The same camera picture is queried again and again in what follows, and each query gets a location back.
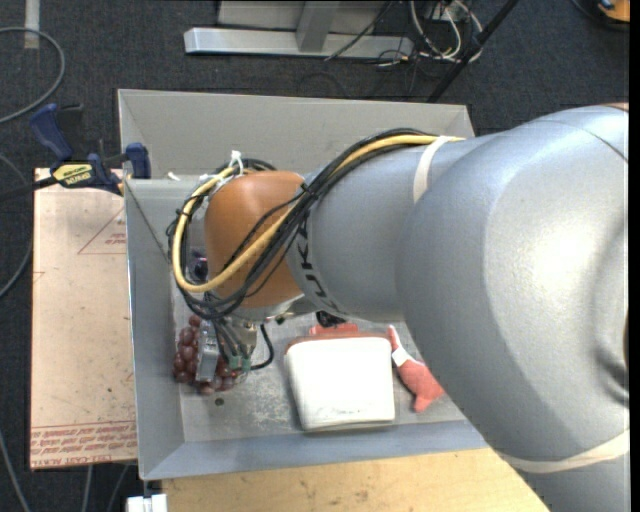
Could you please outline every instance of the white foam block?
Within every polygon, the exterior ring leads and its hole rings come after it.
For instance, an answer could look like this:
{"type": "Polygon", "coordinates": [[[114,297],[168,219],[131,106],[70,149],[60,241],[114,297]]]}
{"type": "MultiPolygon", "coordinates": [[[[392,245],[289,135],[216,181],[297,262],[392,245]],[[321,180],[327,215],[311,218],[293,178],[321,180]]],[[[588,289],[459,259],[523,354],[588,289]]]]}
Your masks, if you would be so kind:
{"type": "Polygon", "coordinates": [[[304,430],[361,428],[395,418],[386,338],[295,343],[287,350],[285,365],[304,430]]]}

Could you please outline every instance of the yellow cable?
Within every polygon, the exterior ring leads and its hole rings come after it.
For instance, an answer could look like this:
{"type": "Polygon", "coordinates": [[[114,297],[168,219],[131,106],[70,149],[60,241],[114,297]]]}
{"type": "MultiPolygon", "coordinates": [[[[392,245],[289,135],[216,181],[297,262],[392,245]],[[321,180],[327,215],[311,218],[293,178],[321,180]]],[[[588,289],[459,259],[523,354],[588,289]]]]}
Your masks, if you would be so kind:
{"type": "MultiPolygon", "coordinates": [[[[356,160],[357,158],[360,158],[361,156],[367,153],[370,153],[371,151],[375,151],[376,149],[381,149],[381,148],[385,148],[385,147],[396,145],[396,144],[413,144],[417,146],[420,146],[420,145],[424,146],[424,145],[431,144],[437,138],[438,137],[433,135],[395,135],[395,136],[388,137],[386,139],[372,142],[351,153],[336,168],[334,173],[342,169],[345,165],[348,165],[352,161],[356,160]]],[[[454,138],[451,140],[458,141],[462,139],[454,138]]],[[[196,191],[192,194],[192,197],[200,196],[201,194],[208,192],[211,188],[213,188],[213,186],[216,183],[218,183],[221,179],[230,175],[232,172],[233,172],[233,168],[230,168],[230,167],[226,168],[220,174],[216,175],[210,181],[208,181],[207,183],[205,183],[204,185],[196,189],[196,191]]],[[[275,235],[276,231],[278,231],[278,228],[283,224],[283,222],[287,218],[286,214],[280,217],[280,219],[278,219],[269,229],[267,229],[262,235],[260,235],[260,237],[255,242],[253,242],[253,244],[247,247],[242,252],[242,254],[240,254],[235,260],[233,260],[231,264],[225,270],[223,270],[220,274],[218,274],[211,280],[207,281],[206,283],[196,285],[196,284],[189,283],[185,279],[184,275],[182,274],[182,265],[180,262],[180,248],[182,245],[182,236],[184,234],[184,229],[186,227],[187,217],[191,214],[191,209],[193,208],[193,205],[195,204],[195,202],[196,202],[196,198],[193,198],[187,201],[187,203],[185,204],[183,208],[184,215],[180,215],[180,218],[178,219],[178,222],[176,224],[176,230],[173,237],[173,246],[171,248],[172,249],[171,260],[173,263],[173,273],[175,275],[176,283],[180,288],[190,293],[208,292],[213,290],[214,288],[217,288],[224,282],[228,281],[240,269],[240,267],[246,264],[247,261],[249,261],[258,253],[258,251],[265,248],[269,244],[269,242],[275,235]]],[[[291,205],[289,209],[293,208],[294,206],[295,206],[295,203],[291,205]]]]}

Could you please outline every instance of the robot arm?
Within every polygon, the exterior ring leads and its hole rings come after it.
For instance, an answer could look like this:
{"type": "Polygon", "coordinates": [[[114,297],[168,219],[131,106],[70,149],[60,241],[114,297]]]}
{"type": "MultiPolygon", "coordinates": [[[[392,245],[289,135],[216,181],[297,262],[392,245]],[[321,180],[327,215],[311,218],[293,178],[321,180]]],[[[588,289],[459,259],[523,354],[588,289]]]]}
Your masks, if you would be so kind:
{"type": "Polygon", "coordinates": [[[255,251],[229,289],[205,295],[223,304],[213,316],[260,321],[304,304],[404,321],[447,394],[554,511],[630,510],[628,109],[468,141],[412,137],[374,158],[352,152],[328,191],[315,186],[326,168],[306,183],[255,173],[224,185],[208,207],[210,264],[224,274],[247,233],[240,254],[255,251]],[[246,229],[214,249],[233,215],[246,229]],[[256,269],[267,281],[234,292],[256,269]]]}

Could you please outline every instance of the wooden board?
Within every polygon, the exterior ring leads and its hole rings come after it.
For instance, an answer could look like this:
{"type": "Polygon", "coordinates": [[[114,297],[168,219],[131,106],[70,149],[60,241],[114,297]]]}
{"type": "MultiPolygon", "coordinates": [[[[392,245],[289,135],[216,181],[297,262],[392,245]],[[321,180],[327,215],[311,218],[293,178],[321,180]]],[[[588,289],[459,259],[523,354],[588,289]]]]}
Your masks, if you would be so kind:
{"type": "Polygon", "coordinates": [[[166,480],[170,512],[545,512],[492,450],[166,480]]]}
{"type": "Polygon", "coordinates": [[[35,194],[32,469],[137,457],[124,200],[35,194]]]}

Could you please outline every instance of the pink toy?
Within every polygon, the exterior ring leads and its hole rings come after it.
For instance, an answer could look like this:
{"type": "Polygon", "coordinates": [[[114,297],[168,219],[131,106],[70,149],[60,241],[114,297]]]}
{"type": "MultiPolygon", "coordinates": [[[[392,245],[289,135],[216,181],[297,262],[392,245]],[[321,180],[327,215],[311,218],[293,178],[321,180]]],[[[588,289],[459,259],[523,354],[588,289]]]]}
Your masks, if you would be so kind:
{"type": "Polygon", "coordinates": [[[398,368],[400,379],[416,395],[413,410],[422,412],[431,402],[444,394],[444,389],[438,384],[429,368],[423,362],[411,357],[400,344],[398,332],[393,325],[387,327],[387,336],[391,342],[391,357],[398,368]]]}

